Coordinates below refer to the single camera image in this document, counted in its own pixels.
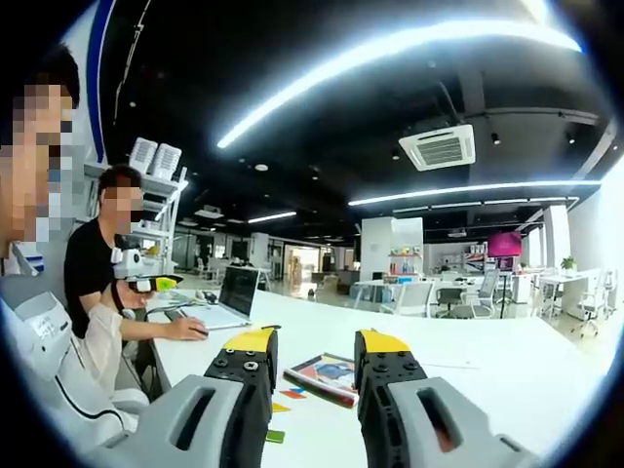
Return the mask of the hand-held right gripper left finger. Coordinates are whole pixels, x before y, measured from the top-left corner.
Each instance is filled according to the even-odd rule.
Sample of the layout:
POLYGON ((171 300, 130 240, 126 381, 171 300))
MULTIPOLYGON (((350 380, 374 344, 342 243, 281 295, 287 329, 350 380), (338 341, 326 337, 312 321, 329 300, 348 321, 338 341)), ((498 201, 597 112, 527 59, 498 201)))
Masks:
POLYGON ((278 330, 242 332, 206 372, 149 405, 134 432, 90 453, 93 467, 258 467, 272 418, 278 330))

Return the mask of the person's left hand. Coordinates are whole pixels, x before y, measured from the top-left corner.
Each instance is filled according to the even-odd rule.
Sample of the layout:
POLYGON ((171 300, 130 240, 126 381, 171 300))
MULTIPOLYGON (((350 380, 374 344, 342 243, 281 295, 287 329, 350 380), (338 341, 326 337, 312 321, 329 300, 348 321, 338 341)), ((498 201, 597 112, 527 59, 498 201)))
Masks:
POLYGON ((144 308, 149 298, 148 294, 132 290, 126 281, 117 283, 117 292, 124 309, 144 308))

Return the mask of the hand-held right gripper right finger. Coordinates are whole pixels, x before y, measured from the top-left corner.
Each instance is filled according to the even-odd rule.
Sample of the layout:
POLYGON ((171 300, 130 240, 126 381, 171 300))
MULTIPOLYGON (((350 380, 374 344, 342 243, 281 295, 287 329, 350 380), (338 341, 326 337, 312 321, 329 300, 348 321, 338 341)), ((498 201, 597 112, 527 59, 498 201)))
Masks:
POLYGON ((399 338, 355 332, 354 388, 369 467, 535 467, 537 457, 490 430, 488 416, 430 377, 399 338))

